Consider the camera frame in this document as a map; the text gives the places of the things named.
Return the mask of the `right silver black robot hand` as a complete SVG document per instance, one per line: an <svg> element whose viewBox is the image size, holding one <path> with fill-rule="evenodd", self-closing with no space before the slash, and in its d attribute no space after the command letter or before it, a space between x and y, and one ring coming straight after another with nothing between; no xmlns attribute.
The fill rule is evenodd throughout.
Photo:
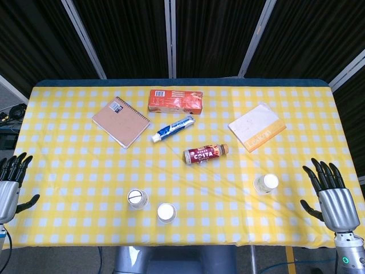
<svg viewBox="0 0 365 274"><path fill-rule="evenodd" d="M360 220L352 194L346 188L339 169L333 163L326 164L315 158L311 158L311 162L315 171L307 166L302 168L310 178L321 210L313 209L303 199L300 200L302 208L335 233L354 231L360 225Z"/></svg>

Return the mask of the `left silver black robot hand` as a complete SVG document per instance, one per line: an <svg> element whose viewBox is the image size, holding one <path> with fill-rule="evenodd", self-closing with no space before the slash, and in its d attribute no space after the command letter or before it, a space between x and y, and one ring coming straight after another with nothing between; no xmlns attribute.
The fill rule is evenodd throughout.
<svg viewBox="0 0 365 274"><path fill-rule="evenodd" d="M33 156L27 156L26 152L1 159L1 225L34 206L40 198L40 194L36 194L28 202L18 204L26 170L32 159Z"/></svg>

